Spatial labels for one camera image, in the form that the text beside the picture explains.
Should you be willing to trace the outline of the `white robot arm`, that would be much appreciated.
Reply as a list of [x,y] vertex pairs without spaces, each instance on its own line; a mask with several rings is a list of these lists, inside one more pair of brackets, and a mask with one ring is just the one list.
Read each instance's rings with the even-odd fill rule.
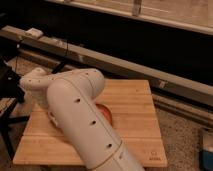
[[43,101],[88,170],[145,171],[94,103],[105,86],[99,70],[48,75],[36,68],[20,84]]

